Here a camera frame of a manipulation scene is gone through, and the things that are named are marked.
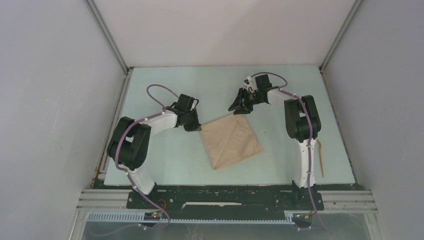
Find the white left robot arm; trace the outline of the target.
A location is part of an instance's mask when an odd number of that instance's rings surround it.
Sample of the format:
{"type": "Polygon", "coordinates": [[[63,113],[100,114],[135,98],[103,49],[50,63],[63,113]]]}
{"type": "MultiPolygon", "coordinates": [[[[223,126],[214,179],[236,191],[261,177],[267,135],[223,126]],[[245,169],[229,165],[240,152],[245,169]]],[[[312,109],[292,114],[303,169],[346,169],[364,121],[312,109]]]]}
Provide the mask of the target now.
{"type": "Polygon", "coordinates": [[[156,183],[145,165],[150,138],[180,126],[186,132],[199,132],[198,103],[197,98],[181,94],[159,113],[138,120],[127,116],[119,119],[106,153],[115,167],[127,175],[132,187],[141,192],[138,201],[145,208],[153,208],[158,202],[158,194],[152,191],[156,183]]]}

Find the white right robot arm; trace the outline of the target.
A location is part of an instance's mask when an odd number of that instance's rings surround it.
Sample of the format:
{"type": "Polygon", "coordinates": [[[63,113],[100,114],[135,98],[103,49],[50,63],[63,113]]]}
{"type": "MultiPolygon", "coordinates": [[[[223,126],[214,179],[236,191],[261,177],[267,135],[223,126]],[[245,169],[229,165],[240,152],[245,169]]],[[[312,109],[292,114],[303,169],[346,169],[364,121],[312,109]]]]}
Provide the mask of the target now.
{"type": "Polygon", "coordinates": [[[282,104],[286,132],[298,145],[299,167],[293,182],[299,189],[310,188],[316,184],[314,151],[322,128],[314,97],[299,96],[284,90],[283,86],[273,86],[270,75],[282,79],[285,85],[288,84],[284,77],[272,72],[258,72],[248,76],[243,81],[243,87],[238,89],[228,111],[234,115],[247,115],[253,111],[255,105],[282,104]]]}

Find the beige cloth napkin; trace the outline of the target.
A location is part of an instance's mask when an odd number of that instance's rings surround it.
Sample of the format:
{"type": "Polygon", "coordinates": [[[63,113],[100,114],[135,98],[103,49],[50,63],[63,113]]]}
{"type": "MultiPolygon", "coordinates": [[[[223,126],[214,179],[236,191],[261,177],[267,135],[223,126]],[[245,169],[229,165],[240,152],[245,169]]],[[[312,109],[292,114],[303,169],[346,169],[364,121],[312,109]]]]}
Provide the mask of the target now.
{"type": "Polygon", "coordinates": [[[203,125],[200,138],[214,170],[232,167],[264,152],[244,115],[228,115],[203,125]]]}

